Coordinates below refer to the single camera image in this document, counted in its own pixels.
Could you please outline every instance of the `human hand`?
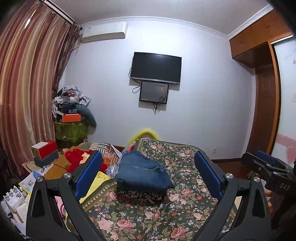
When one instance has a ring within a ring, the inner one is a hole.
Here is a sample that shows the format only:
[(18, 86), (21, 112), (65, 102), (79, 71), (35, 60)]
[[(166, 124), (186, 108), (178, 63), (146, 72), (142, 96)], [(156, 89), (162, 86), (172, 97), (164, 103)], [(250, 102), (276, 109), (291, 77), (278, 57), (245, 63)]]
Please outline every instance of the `human hand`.
[[(271, 197), (271, 196), (272, 196), (272, 193), (273, 193), (272, 191), (270, 191), (270, 190), (266, 190), (266, 191), (265, 191), (265, 196), (267, 196), (267, 197)], [(270, 213), (270, 214), (273, 213), (273, 211), (274, 211), (274, 207), (273, 207), (273, 205), (272, 205), (272, 203), (271, 203), (271, 199), (268, 200), (267, 205), (268, 205), (268, 208), (269, 208), (269, 213)]]

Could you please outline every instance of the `television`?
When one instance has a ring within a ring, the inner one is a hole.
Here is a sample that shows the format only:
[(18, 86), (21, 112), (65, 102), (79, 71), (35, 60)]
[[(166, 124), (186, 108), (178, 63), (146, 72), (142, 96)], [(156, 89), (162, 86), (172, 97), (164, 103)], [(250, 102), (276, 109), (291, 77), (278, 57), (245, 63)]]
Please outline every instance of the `television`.
[(131, 79), (180, 84), (181, 57), (135, 52)]
[(168, 84), (142, 81), (140, 101), (166, 104), (168, 101)]

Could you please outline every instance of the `folded jeans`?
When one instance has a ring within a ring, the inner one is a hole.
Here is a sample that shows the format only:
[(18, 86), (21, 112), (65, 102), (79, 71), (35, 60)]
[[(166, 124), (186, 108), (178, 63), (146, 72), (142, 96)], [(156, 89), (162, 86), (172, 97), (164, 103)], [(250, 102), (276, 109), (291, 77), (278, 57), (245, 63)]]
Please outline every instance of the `folded jeans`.
[(116, 179), (122, 190), (164, 193), (174, 188), (164, 165), (136, 150), (122, 156)]

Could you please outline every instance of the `pink heart decal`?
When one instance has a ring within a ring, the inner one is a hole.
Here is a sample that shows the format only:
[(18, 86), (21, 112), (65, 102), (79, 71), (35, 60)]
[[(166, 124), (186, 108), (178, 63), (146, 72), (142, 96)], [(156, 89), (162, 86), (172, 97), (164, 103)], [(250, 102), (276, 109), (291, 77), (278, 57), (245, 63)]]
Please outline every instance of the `pink heart decal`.
[(292, 164), (296, 158), (296, 148), (294, 148), (293, 146), (288, 146), (286, 149), (286, 157), (288, 164)]

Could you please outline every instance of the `sliding door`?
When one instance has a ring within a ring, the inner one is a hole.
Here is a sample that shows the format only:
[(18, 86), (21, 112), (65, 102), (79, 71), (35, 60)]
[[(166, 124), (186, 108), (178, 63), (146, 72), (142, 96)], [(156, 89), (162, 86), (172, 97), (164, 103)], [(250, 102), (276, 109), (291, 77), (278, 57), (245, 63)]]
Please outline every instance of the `sliding door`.
[(296, 158), (296, 41), (274, 44), (281, 79), (281, 114), (272, 156), (292, 167)]

